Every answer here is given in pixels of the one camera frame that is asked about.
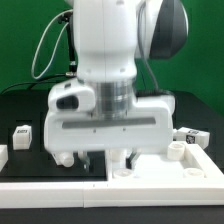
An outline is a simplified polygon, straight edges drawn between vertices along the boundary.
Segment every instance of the white platform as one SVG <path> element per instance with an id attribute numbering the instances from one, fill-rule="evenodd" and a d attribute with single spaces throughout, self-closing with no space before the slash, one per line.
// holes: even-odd
<path id="1" fill-rule="evenodd" d="M 123 164 L 106 152 L 105 182 L 2 183 L 1 208 L 224 205 L 224 176 L 198 145 L 186 145 L 183 161 L 165 154 L 141 155 L 130 178 L 115 179 Z M 199 168 L 205 178 L 184 178 Z"/>

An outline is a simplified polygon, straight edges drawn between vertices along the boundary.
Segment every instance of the black table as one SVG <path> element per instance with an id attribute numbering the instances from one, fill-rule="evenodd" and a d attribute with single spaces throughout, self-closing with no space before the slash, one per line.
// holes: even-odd
<path id="1" fill-rule="evenodd" d="M 224 118 L 194 95 L 175 92 L 174 127 L 209 131 L 207 154 L 224 170 Z M 81 164 L 74 170 L 57 167 L 43 147 L 43 125 L 48 110 L 47 91 L 11 91 L 0 96 L 0 144 L 9 148 L 9 162 L 0 173 L 0 182 L 104 180 L 103 152 L 92 154 L 93 169 L 86 174 Z M 16 126 L 32 125 L 31 150 L 14 152 L 12 134 Z M 33 166 L 38 162 L 38 170 Z M 24 166 L 18 169 L 17 162 Z M 224 206 L 131 207 L 131 208 L 63 208 L 0 210 L 1 223 L 223 223 Z"/>

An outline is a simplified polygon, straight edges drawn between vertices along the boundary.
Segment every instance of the black label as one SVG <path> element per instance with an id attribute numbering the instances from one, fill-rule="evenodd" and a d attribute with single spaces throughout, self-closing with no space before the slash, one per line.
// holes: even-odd
<path id="1" fill-rule="evenodd" d="M 187 135 L 186 136 L 186 142 L 188 144 L 194 144 L 195 143 L 195 137 L 194 136 L 191 136 L 191 135 Z"/>
<path id="2" fill-rule="evenodd" d="M 18 130 L 17 133 L 24 134 L 24 133 L 27 133 L 27 130 Z"/>
<path id="3" fill-rule="evenodd" d="M 188 133 L 189 133 L 189 134 L 194 134 L 194 135 L 196 135 L 196 134 L 198 134 L 198 133 L 199 133 L 199 131 L 190 130 Z"/>

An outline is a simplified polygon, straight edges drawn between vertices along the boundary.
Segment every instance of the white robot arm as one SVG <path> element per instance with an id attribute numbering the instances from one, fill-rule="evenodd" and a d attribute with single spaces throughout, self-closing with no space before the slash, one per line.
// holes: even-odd
<path id="1" fill-rule="evenodd" d="M 66 2 L 74 8 L 77 79 L 51 90 L 45 148 L 64 166 L 73 164 L 73 153 L 78 151 L 166 150 L 173 140 L 175 100 L 159 91 L 136 96 L 135 57 L 139 38 L 145 59 L 169 58 L 182 47 L 188 32 L 182 4 L 179 0 Z M 141 24 L 139 10 L 144 15 Z"/>

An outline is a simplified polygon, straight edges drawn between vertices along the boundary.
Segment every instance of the green wall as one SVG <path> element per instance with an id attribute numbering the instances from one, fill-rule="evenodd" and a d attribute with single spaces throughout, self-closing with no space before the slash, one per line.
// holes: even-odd
<path id="1" fill-rule="evenodd" d="M 224 115 L 224 1 L 182 2 L 190 23 L 187 44 L 171 60 L 150 63 L 161 88 L 192 92 Z M 13 83 L 32 81 L 30 68 L 41 34 L 57 13 L 68 8 L 63 0 L 1 0 L 0 90 Z M 48 62 L 60 28 L 55 25 L 51 29 L 37 72 Z M 67 64 L 64 38 L 49 74 L 67 71 Z M 141 76 L 137 83 L 143 88 Z"/>

